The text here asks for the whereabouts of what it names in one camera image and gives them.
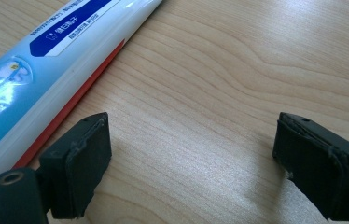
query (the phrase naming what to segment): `black plastic part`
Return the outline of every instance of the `black plastic part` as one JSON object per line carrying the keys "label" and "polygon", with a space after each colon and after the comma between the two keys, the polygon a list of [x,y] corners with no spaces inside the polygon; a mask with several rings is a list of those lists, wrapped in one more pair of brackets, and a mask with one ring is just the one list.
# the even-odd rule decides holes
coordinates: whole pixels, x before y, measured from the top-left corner
{"label": "black plastic part", "polygon": [[317,123],[281,113],[273,157],[325,218],[349,221],[349,142]]}
{"label": "black plastic part", "polygon": [[48,223],[34,170],[21,168],[0,175],[1,223]]}
{"label": "black plastic part", "polygon": [[106,113],[84,118],[47,149],[40,168],[0,175],[0,223],[83,217],[111,159]]}
{"label": "black plastic part", "polygon": [[81,120],[40,156],[38,172],[54,183],[55,218],[84,216],[110,158],[106,113]]}

